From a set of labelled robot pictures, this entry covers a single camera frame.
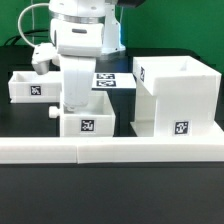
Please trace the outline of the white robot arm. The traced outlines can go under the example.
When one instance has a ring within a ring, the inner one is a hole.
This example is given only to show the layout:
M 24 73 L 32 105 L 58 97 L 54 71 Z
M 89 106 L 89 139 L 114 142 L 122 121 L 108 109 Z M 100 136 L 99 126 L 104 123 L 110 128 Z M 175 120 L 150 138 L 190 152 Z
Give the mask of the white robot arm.
M 68 110 L 88 104 L 101 56 L 106 6 L 138 7 L 146 0 L 50 0 L 50 38 L 63 74 L 63 104 Z

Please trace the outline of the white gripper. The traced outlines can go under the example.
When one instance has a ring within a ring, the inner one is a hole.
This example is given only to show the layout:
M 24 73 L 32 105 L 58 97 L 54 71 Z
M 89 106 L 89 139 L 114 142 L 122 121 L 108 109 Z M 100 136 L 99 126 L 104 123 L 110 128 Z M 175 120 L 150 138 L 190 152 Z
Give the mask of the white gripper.
M 88 104 L 95 73 L 96 59 L 90 57 L 59 57 L 63 75 L 63 104 L 69 111 Z

